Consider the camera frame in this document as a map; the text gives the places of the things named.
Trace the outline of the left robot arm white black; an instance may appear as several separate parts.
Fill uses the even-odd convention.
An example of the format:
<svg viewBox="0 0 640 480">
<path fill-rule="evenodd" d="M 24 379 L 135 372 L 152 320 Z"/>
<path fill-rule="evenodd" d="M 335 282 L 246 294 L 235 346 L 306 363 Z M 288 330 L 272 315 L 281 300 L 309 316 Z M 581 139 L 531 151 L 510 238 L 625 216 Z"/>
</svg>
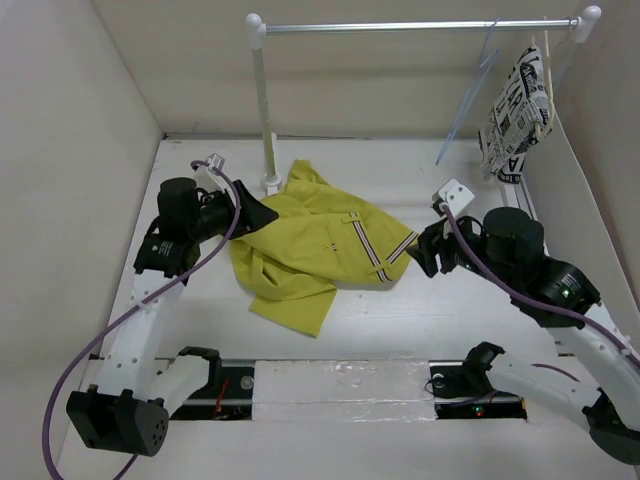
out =
<svg viewBox="0 0 640 480">
<path fill-rule="evenodd" d="M 214 349 L 187 346 L 165 372 L 155 370 L 163 332 L 190 276 L 207 262 L 202 243 L 255 233 L 278 217 L 239 180 L 224 191 L 206 192 L 192 178 L 169 179 L 160 186 L 157 206 L 134 261 L 124 321 L 94 382 L 72 392 L 66 404 L 90 449 L 152 457 L 187 399 L 220 390 L 221 359 Z"/>
</svg>

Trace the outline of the yellow trousers with striped trim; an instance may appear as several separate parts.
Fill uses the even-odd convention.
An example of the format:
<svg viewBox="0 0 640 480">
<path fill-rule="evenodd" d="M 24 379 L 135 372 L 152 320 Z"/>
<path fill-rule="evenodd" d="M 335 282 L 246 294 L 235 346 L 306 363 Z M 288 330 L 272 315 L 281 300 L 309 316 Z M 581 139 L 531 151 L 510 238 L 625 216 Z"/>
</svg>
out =
<svg viewBox="0 0 640 480">
<path fill-rule="evenodd" d="M 319 334 L 340 284 L 398 281 L 418 234 L 375 205 L 331 186 L 308 160 L 263 205 L 277 219 L 230 246 L 253 313 L 311 337 Z"/>
</svg>

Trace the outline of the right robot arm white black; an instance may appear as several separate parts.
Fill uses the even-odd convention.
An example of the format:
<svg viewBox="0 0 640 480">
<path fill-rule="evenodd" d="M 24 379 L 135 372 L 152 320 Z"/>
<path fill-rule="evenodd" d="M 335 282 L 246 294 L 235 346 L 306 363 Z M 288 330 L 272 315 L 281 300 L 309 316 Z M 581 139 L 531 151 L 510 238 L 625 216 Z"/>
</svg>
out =
<svg viewBox="0 0 640 480">
<path fill-rule="evenodd" d="M 490 342 L 472 348 L 454 376 L 463 395 L 505 392 L 530 399 L 585 430 L 621 463 L 639 463 L 639 354 L 617 330 L 587 317 L 601 296 L 574 265 L 544 252 L 544 228 L 524 211 L 500 207 L 483 220 L 449 209 L 407 254 L 428 277 L 462 267 L 502 289 L 510 303 L 563 343 L 594 379 L 529 364 Z"/>
</svg>

